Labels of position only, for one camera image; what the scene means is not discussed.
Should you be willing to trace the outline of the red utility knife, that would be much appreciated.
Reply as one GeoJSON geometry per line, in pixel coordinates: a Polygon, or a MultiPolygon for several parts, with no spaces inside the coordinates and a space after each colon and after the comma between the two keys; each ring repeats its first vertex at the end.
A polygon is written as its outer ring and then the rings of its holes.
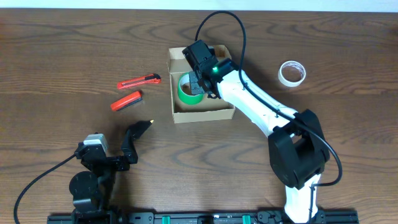
{"type": "Polygon", "coordinates": [[[130,80],[118,82],[116,87],[118,90],[123,90],[144,84],[159,84],[161,81],[162,79],[160,75],[156,73],[151,73],[149,75],[144,75],[130,80]]]}

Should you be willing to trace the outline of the white tape roll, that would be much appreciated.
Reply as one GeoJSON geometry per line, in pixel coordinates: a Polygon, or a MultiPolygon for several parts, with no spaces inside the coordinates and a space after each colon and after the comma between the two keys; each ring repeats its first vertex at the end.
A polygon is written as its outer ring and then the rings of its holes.
{"type": "Polygon", "coordinates": [[[278,78],[281,84],[287,87],[299,86],[307,77],[305,67],[296,61],[284,62],[278,71],[278,78]]]}

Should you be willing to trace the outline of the green tape roll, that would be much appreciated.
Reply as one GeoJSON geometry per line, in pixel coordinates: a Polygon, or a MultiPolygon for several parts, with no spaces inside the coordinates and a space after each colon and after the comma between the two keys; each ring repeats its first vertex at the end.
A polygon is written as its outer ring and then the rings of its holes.
{"type": "Polygon", "coordinates": [[[178,81],[177,95],[183,103],[187,105],[196,105],[203,100],[203,94],[194,95],[190,88],[189,74],[183,74],[178,81]]]}

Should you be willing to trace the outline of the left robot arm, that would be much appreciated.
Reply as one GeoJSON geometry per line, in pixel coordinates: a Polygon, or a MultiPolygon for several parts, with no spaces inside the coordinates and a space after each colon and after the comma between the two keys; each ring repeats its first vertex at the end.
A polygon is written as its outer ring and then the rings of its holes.
{"type": "Polygon", "coordinates": [[[74,153],[86,171],[77,173],[70,181],[73,195],[72,223],[128,223],[128,217],[110,204],[116,173],[128,171],[137,163],[135,134],[127,130],[121,145],[123,155],[108,157],[104,134],[90,134],[78,144],[74,153]]]}

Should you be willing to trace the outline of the red black stapler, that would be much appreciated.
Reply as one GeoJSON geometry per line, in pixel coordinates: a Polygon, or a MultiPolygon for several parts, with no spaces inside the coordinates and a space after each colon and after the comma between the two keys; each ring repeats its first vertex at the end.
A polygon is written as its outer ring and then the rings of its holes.
{"type": "Polygon", "coordinates": [[[131,93],[130,95],[127,95],[112,103],[110,108],[113,111],[119,111],[140,101],[142,101],[142,94],[140,91],[135,91],[134,93],[131,93]]]}

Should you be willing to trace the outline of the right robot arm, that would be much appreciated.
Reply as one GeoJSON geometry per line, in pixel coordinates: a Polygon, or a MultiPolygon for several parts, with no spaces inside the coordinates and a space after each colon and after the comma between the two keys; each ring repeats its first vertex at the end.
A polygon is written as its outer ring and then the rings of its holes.
{"type": "Polygon", "coordinates": [[[192,68],[193,94],[207,93],[232,104],[265,134],[270,165],[285,185],[286,215],[294,223],[312,221],[318,212],[316,184],[330,158],[317,116],[279,103],[230,58],[218,60],[214,48],[202,40],[182,53],[192,68]]]}

